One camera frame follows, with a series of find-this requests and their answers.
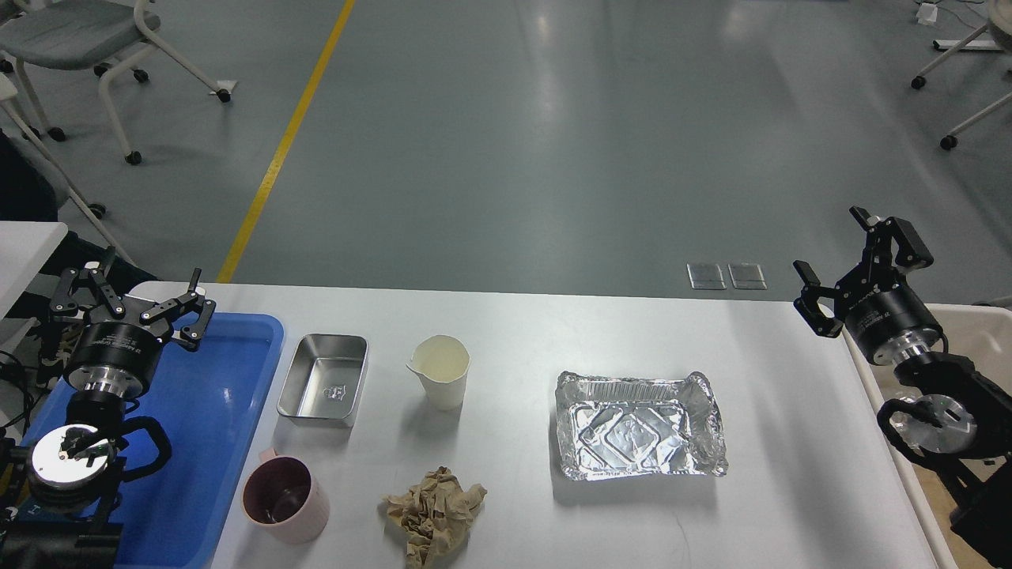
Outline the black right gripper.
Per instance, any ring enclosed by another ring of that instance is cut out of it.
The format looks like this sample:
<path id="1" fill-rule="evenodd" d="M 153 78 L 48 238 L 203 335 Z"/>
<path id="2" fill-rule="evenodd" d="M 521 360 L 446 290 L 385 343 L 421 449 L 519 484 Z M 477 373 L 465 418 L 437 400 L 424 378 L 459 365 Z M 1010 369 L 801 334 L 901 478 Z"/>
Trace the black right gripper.
<path id="1" fill-rule="evenodd" d="M 802 280 L 794 307 L 802 320 L 821 337 L 839 337 L 846 327 L 867 363 L 893 362 L 895 340 L 912 336 L 929 349 L 941 339 L 943 328 L 925 303 L 908 286 L 906 275 L 926 269 L 934 257 L 913 224 L 901 217 L 876 217 L 852 206 L 851 217 L 865 231 L 865 246 L 855 269 L 829 288 L 821 284 L 812 266 L 794 261 Z M 836 301 L 827 315 L 819 299 Z"/>

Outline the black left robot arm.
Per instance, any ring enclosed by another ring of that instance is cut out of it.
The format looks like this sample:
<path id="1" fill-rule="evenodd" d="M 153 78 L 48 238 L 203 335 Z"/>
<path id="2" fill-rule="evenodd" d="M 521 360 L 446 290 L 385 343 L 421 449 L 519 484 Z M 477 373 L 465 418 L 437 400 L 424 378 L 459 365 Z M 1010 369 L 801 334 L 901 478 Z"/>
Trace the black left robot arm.
<path id="1" fill-rule="evenodd" d="M 166 301 L 120 295 L 106 278 L 115 256 L 109 247 L 100 262 L 63 270 L 51 298 L 51 320 L 81 327 L 62 374 L 74 393 L 62 426 L 32 443 L 2 443 L 4 568 L 111 568 L 123 532 L 111 522 L 119 487 L 172 457 L 163 426 L 124 407 L 149 391 L 167 345 L 198 350 L 216 303 L 200 269 Z"/>

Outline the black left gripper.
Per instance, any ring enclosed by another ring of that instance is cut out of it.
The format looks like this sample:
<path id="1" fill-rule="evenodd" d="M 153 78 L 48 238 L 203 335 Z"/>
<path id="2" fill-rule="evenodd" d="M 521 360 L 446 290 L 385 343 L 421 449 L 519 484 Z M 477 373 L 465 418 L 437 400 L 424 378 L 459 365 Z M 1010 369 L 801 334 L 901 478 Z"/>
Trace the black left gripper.
<path id="1" fill-rule="evenodd" d="M 63 270 L 48 310 L 53 317 L 87 315 L 65 368 L 69 385 L 78 391 L 142 396 L 169 340 L 187 352 L 199 350 L 217 303 L 199 287 L 201 269 L 193 270 L 187 291 L 175 298 L 161 303 L 137 296 L 122 300 L 106 280 L 116 255 L 116 248 L 108 247 L 94 269 Z M 175 329 L 175 322 L 189 314 L 198 317 Z"/>

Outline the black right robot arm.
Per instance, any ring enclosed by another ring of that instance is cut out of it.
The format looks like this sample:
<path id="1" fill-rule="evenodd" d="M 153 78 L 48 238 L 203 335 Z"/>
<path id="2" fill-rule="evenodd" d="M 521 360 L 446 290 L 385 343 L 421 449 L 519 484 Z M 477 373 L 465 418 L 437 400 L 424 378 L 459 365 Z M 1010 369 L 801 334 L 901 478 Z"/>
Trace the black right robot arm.
<path id="1" fill-rule="evenodd" d="M 850 214 L 865 233 L 861 259 L 832 287 L 796 260 L 802 289 L 794 307 L 817 335 L 848 331 L 867 363 L 892 365 L 901 385 L 919 391 L 913 401 L 886 400 L 876 413 L 879 429 L 901 456 L 946 487 L 957 504 L 953 532 L 990 565 L 1008 568 L 1010 464 L 982 480 L 966 461 L 1010 456 L 1010 396 L 968 357 L 935 349 L 947 345 L 946 333 L 906 278 L 934 260 L 913 224 L 858 206 Z"/>

